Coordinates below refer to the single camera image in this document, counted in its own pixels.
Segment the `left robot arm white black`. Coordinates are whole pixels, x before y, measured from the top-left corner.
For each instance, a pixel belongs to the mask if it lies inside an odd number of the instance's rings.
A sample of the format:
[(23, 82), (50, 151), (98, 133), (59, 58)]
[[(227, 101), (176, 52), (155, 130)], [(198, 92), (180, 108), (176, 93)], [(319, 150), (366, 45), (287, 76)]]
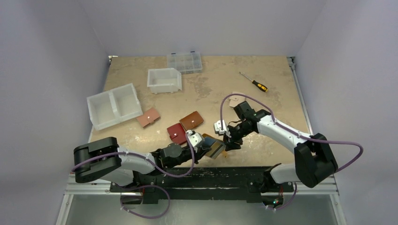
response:
[(184, 162), (195, 165), (210, 151), (210, 146), (200, 135), (190, 137), (187, 146), (171, 143), (167, 147), (142, 154), (120, 146), (115, 137), (107, 137), (76, 147), (74, 167), (77, 183), (88, 183), (98, 179), (107, 180), (133, 192), (139, 188), (136, 175), (156, 176), (165, 174), (182, 178), (192, 172), (189, 168), (183, 174), (172, 174), (167, 170)]

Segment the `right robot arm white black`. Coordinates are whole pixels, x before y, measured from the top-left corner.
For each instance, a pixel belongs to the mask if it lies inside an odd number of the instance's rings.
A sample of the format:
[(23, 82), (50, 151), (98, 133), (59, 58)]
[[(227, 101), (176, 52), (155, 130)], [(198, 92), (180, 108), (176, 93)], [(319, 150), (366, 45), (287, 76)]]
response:
[(264, 171), (262, 192), (274, 191), (287, 182), (301, 182), (313, 188), (337, 172), (337, 161), (324, 135), (310, 135), (278, 123), (270, 112), (255, 111), (246, 101), (234, 107), (234, 111), (239, 118), (235, 126), (226, 125), (224, 120), (214, 123), (214, 131), (223, 136), (227, 150), (240, 149), (243, 138), (255, 132), (273, 139), (294, 155), (294, 163), (279, 163)]

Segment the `orange card holder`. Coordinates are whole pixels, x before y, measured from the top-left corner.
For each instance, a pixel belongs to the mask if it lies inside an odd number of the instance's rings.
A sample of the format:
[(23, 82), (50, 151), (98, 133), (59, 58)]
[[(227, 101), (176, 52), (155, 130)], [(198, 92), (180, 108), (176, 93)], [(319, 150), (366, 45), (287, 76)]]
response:
[(204, 138), (203, 147), (208, 149), (205, 156), (216, 159), (219, 155), (227, 157), (227, 152), (225, 151), (226, 145), (219, 139), (214, 138), (208, 134), (202, 134)]

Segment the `light blue credit card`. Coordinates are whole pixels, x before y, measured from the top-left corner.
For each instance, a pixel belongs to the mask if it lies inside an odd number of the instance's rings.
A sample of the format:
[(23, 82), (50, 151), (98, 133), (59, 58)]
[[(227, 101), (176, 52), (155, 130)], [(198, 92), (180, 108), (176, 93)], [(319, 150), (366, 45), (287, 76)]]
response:
[(220, 146), (219, 140), (214, 139), (212, 137), (206, 137), (205, 138), (205, 144), (208, 145), (211, 148), (218, 148)]

